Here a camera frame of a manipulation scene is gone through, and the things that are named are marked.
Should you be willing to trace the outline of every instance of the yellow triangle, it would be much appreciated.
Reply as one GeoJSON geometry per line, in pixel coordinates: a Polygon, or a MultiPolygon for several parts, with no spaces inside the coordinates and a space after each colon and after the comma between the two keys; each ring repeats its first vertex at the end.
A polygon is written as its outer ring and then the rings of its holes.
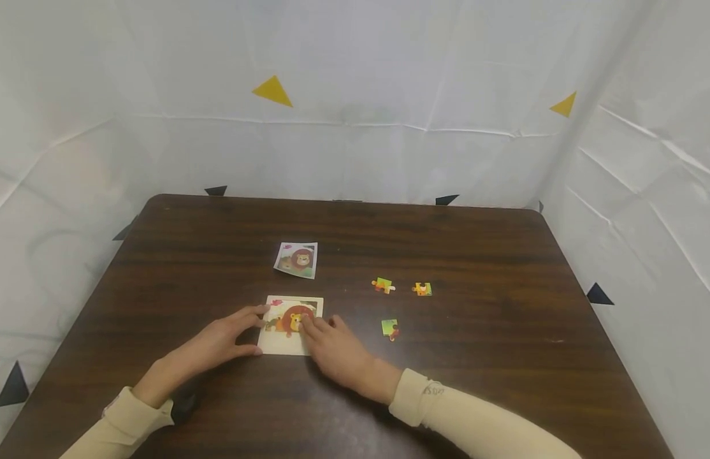
{"type": "Polygon", "coordinates": [[[268,79],[267,82],[261,84],[259,87],[253,90],[256,96],[267,98],[269,101],[274,101],[276,103],[281,103],[281,105],[287,105],[293,107],[289,96],[286,95],[279,78],[274,75],[268,79]]]}
{"type": "Polygon", "coordinates": [[[577,91],[574,91],[571,96],[557,103],[557,105],[554,105],[553,107],[551,107],[551,109],[557,112],[559,115],[569,117],[569,114],[572,113],[572,107],[574,106],[574,97],[576,96],[577,91]]]}

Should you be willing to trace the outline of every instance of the left hand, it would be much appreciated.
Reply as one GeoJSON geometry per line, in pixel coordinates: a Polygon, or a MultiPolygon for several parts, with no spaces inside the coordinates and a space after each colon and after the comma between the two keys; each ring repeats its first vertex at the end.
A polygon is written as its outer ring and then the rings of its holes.
{"type": "Polygon", "coordinates": [[[249,328],[262,328],[264,322],[258,315],[265,314],[268,308],[268,305],[245,306],[210,323],[194,338],[157,360],[133,388],[133,395],[157,409],[190,378],[233,358],[260,356],[263,352],[258,346],[238,345],[235,340],[249,328]]]}

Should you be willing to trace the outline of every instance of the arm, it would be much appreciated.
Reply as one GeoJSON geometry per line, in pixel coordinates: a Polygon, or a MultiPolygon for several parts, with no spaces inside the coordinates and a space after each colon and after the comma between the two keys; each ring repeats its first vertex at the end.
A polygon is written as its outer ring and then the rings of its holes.
{"type": "Polygon", "coordinates": [[[337,316],[329,324],[305,318],[301,325],[322,373],[388,405],[406,424],[437,431],[472,458],[579,459],[561,440],[510,411],[371,356],[337,316]]]}
{"type": "Polygon", "coordinates": [[[143,441],[171,420],[171,393],[192,377],[242,356],[260,356],[252,344],[238,346],[235,339],[250,327],[263,327],[258,318],[267,305],[247,306],[215,320],[181,347],[156,361],[138,384],[124,388],[103,417],[81,436],[60,459],[126,459],[143,441]]]}

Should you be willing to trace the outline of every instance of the black triangle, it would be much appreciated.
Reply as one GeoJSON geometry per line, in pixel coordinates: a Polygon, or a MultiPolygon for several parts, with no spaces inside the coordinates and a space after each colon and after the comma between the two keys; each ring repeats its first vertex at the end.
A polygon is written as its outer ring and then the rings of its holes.
{"type": "Polygon", "coordinates": [[[590,303],[615,306],[615,303],[610,301],[610,298],[605,295],[605,291],[602,291],[602,289],[600,289],[600,286],[597,285],[597,282],[587,292],[587,299],[590,303]]]}
{"type": "Polygon", "coordinates": [[[443,196],[441,198],[435,199],[437,202],[437,206],[449,206],[449,203],[451,203],[453,200],[457,198],[457,196],[460,196],[459,194],[450,194],[449,196],[443,196]]]}
{"type": "Polygon", "coordinates": [[[128,223],[128,225],[121,230],[120,233],[118,233],[115,237],[113,237],[113,241],[123,241],[126,236],[128,236],[128,233],[130,232],[130,227],[133,226],[133,222],[136,221],[138,216],[133,217],[132,221],[128,223]]]}
{"type": "Polygon", "coordinates": [[[23,403],[27,398],[29,398],[29,388],[26,386],[21,366],[16,361],[11,369],[11,374],[8,375],[6,384],[3,385],[0,394],[0,407],[23,403]]]}
{"type": "Polygon", "coordinates": [[[224,187],[205,188],[205,191],[210,196],[224,196],[226,189],[228,189],[228,185],[225,185],[224,187]]]}

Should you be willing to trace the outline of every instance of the sleeve cuff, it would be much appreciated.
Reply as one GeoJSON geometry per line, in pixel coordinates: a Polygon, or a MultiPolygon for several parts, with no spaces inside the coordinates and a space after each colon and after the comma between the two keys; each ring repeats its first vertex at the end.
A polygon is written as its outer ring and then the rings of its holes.
{"type": "Polygon", "coordinates": [[[405,424],[412,427],[421,424],[422,415],[419,412],[419,400],[424,390],[432,383],[426,376],[406,368],[398,381],[396,395],[388,411],[405,424]]]}
{"type": "Polygon", "coordinates": [[[163,426],[173,425],[172,406],[173,402],[167,400],[160,409],[153,409],[134,397],[130,387],[124,387],[105,409],[103,417],[124,434],[136,439],[145,439],[153,431],[163,426]]]}

